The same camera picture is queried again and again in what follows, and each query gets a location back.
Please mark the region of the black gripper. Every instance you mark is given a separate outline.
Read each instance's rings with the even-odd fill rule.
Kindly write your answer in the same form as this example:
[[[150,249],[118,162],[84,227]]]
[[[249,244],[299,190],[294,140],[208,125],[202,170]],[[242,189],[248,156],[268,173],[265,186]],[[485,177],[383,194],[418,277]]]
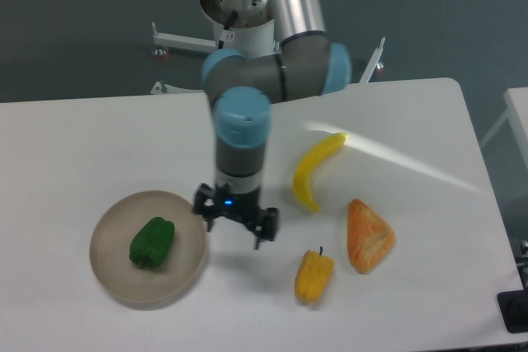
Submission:
[[[261,189],[243,194],[235,194],[228,187],[211,188],[202,183],[194,196],[193,213],[200,215],[210,232],[215,219],[224,217],[241,223],[256,237],[254,249],[258,250],[262,242],[275,241],[279,228],[279,210],[261,209],[259,206]]]

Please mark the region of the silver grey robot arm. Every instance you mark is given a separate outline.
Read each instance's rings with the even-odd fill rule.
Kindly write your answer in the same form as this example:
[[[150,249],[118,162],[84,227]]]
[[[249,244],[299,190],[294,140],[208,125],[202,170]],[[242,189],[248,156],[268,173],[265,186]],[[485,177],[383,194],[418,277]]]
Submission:
[[[240,35],[270,22],[278,50],[252,57],[226,37],[201,69],[215,136],[213,185],[201,185],[193,210],[208,225],[241,223],[258,242],[275,238],[279,212],[259,205],[262,168],[275,103],[342,90],[351,80],[344,45],[326,34],[319,0],[200,0],[224,32]]]

